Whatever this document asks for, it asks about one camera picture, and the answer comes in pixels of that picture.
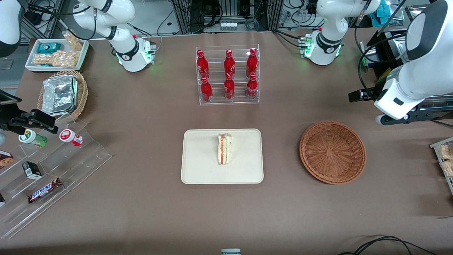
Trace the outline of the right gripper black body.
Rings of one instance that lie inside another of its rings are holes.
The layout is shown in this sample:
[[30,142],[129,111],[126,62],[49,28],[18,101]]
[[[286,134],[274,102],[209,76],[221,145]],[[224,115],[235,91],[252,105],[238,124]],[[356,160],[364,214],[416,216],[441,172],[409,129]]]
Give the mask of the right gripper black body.
[[0,124],[1,129],[10,132],[22,132],[22,110],[17,103],[22,99],[3,90],[0,91]]

